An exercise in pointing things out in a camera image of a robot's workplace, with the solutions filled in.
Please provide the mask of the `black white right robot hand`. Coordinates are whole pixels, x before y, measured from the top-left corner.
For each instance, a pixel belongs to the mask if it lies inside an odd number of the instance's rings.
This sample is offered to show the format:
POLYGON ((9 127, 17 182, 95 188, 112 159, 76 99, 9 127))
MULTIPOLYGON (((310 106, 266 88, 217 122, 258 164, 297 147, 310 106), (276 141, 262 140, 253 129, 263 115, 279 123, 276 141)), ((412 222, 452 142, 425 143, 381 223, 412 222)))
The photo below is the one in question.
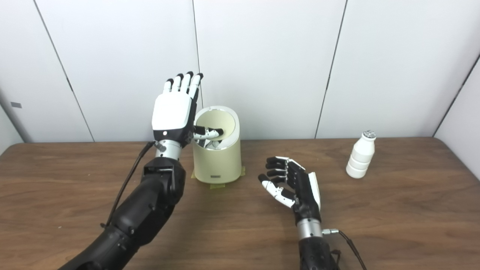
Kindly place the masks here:
POLYGON ((266 159, 267 173, 258 176, 263 188, 278 202, 293 210, 295 223, 302 219, 322 221, 318 181, 315 172, 308 173, 289 157, 266 159))

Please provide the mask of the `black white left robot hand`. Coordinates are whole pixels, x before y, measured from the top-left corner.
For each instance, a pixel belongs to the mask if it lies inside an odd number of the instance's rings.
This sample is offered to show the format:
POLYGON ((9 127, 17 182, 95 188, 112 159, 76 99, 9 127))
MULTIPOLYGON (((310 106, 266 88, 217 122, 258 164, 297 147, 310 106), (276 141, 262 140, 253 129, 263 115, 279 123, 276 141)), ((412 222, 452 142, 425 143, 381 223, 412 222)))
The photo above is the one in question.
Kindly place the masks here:
POLYGON ((210 140, 224 134, 221 128, 194 125, 199 88, 203 74, 179 73, 169 78, 154 103, 151 126, 154 139, 179 143, 182 148, 192 140, 210 140))

